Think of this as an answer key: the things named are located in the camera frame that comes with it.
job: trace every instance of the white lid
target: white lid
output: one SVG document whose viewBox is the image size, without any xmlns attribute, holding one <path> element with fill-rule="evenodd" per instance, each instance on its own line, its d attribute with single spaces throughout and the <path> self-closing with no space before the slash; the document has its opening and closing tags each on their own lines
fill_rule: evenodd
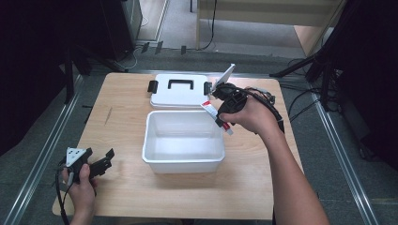
<svg viewBox="0 0 398 225">
<path fill-rule="evenodd" d="M 158 74 L 156 94 L 152 93 L 150 103 L 158 109 L 190 108 L 202 109 L 207 76 L 190 74 Z"/>
</svg>

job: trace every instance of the white plastic box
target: white plastic box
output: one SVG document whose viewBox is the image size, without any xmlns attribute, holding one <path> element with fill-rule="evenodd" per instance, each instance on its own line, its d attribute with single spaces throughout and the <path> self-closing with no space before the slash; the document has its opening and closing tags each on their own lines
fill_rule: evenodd
<svg viewBox="0 0 398 225">
<path fill-rule="evenodd" d="M 205 111 L 154 111 L 143 160 L 155 173 L 212 173 L 225 157 L 222 130 Z"/>
</svg>

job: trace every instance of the gray floor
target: gray floor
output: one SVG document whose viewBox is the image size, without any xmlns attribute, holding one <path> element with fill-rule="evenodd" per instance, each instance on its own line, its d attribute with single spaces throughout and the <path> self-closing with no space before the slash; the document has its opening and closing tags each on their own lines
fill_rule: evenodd
<svg viewBox="0 0 398 225">
<path fill-rule="evenodd" d="M 183 24 L 184 21 L 188 22 L 189 20 L 180 20 L 177 21 L 177 24 L 172 23 L 178 19 L 178 16 L 171 8 L 181 10 L 179 13 L 184 15 L 185 13 L 192 15 L 189 13 L 189 1 L 170 1 L 160 34 L 160 39 L 164 41 L 163 47 L 178 49 L 182 43 L 193 47 L 194 39 L 191 36 L 192 34 L 194 36 L 194 33 L 187 31 L 188 28 L 191 29 L 191 24 Z M 183 33 L 187 36 L 177 35 L 176 30 L 172 32 L 173 28 L 170 27 L 176 26 L 181 28 L 179 31 L 186 31 Z M 202 26 L 204 29 L 202 45 L 205 45 L 207 44 L 205 41 L 205 30 L 208 30 L 208 23 L 203 21 Z M 181 55 L 179 51 L 173 50 L 162 50 L 160 54 L 155 54 L 153 49 L 149 49 L 146 53 L 137 52 L 135 55 L 138 63 L 129 72 L 144 70 L 154 73 L 157 72 L 156 70 L 201 71 L 203 73 L 223 72 L 230 63 L 236 63 L 235 73 L 237 75 L 267 77 L 269 73 L 286 68 L 292 58 L 303 57 L 303 52 L 299 50 L 299 41 L 294 36 L 293 27 L 284 25 L 272 25 L 271 27 L 273 27 L 269 28 L 272 31 L 270 31 L 272 33 L 271 36 L 262 34 L 264 39 L 267 40 L 266 42 L 255 41 L 253 44 L 249 44 L 247 43 L 248 39 L 242 36 L 244 34 L 242 32 L 242 34 L 234 37 L 236 39 L 230 40 L 224 45 L 224 37 L 217 35 L 220 33 L 219 29 L 221 28 L 216 26 L 215 45 L 213 45 L 215 47 L 208 52 L 187 52 L 184 55 Z M 242 47 L 242 52 L 239 52 L 239 54 L 234 53 L 236 45 Z M 244 45 L 262 46 L 262 48 L 254 48 L 260 50 L 256 53 L 253 53 L 253 51 L 244 52 L 243 50 L 250 49 L 249 47 L 245 48 Z M 131 55 L 120 63 L 124 66 L 132 66 L 135 64 L 135 60 Z M 20 224 L 62 223 L 61 218 L 54 216 L 51 210 L 55 199 L 55 191 L 54 187 L 52 187 L 54 167 L 65 155 L 67 147 L 76 146 L 78 143 L 84 129 L 84 121 L 90 111 L 90 109 L 82 106 L 94 105 L 103 79 L 110 72 L 108 68 L 96 62 L 92 62 L 92 66 L 94 70 L 91 76 L 83 77 L 83 92 L 77 99 L 76 106 L 66 123 L 64 131 L 60 135 L 49 164 L 24 211 Z M 302 76 L 299 75 L 289 75 L 280 79 L 280 83 L 300 87 L 307 87 L 308 85 Z M 299 93 L 299 91 L 283 88 L 283 98 L 286 106 L 289 106 Z M 38 155 L 64 107 L 64 98 L 65 90 L 54 99 L 35 125 L 31 127 L 23 141 L 0 157 L 2 168 L 0 170 L 1 223 L 6 220 L 22 184 L 35 166 Z M 304 95 L 295 104 L 292 114 L 298 113 L 313 101 L 311 94 Z M 397 224 L 398 172 L 382 161 L 369 162 L 362 159 L 359 154 L 359 147 L 344 118 L 336 112 L 330 112 L 329 115 L 372 204 L 379 224 Z M 318 193 L 331 224 L 365 224 L 317 109 L 312 107 L 309 111 L 299 116 L 292 122 L 292 127 L 305 174 Z M 114 223 L 115 219 L 111 217 L 96 217 L 93 222 L 93 224 Z"/>
</svg>

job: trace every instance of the open storage box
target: open storage box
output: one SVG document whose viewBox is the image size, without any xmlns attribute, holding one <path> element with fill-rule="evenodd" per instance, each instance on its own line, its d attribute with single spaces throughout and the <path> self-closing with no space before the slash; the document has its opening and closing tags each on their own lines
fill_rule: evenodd
<svg viewBox="0 0 398 225">
<path fill-rule="evenodd" d="M 152 92 L 151 105 L 173 110 L 153 111 L 147 116 L 143 160 L 154 173 L 216 172 L 225 157 L 225 149 L 223 130 L 205 110 L 200 110 L 200 104 L 208 100 L 203 92 L 206 76 L 161 74 L 160 79 L 159 76 L 157 81 L 160 82 L 156 84 L 158 91 Z M 188 87 L 182 82 L 183 79 L 189 81 L 186 82 Z M 179 84 L 173 87 L 174 90 L 162 90 L 162 86 L 170 86 L 170 80 L 179 80 Z M 200 87 L 201 92 L 192 90 L 190 86 Z M 177 104 L 173 105 L 170 98 L 178 96 L 189 98 L 185 103 L 178 98 Z"/>
</svg>

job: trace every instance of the metal track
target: metal track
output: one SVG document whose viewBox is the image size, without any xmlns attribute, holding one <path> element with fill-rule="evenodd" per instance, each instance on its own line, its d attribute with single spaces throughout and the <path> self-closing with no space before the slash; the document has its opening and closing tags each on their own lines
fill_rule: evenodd
<svg viewBox="0 0 398 225">
<path fill-rule="evenodd" d="M 319 99 L 319 95 L 312 94 L 313 100 Z M 340 163 L 340 167 L 343 170 L 345 179 L 349 188 L 351 189 L 354 200 L 357 204 L 357 207 L 360 210 L 360 214 L 363 218 L 364 224 L 366 225 L 377 225 L 379 224 L 375 212 L 369 202 L 369 199 L 365 193 L 365 190 L 358 178 L 351 161 L 348 158 L 348 155 L 344 149 L 342 141 L 337 134 L 336 128 L 333 125 L 333 122 L 327 112 L 325 112 L 321 103 L 316 103 L 316 108 L 318 110 L 319 116 L 321 117 L 322 123 L 325 127 L 326 132 L 328 133 L 331 145 L 333 146 L 334 153 Z"/>
<path fill-rule="evenodd" d="M 8 224 L 19 224 L 21 218 L 23 217 L 23 213 L 29 204 L 36 187 L 38 186 L 38 182 L 40 181 L 41 176 L 44 173 L 44 170 L 47 167 L 47 164 L 50 160 L 51 155 L 58 143 L 59 137 L 61 136 L 66 123 L 69 120 L 69 117 L 76 105 L 77 99 L 82 91 L 83 86 L 83 78 L 79 75 L 75 82 L 75 95 L 73 96 L 71 102 L 68 105 L 65 105 L 60 113 L 56 123 L 51 131 L 46 143 L 44 144 L 41 152 L 36 160 L 35 165 L 33 166 L 31 173 L 29 173 L 26 181 L 21 187 L 20 192 L 18 193 L 17 199 L 13 204 L 11 210 L 8 213 L 5 225 Z"/>
</svg>

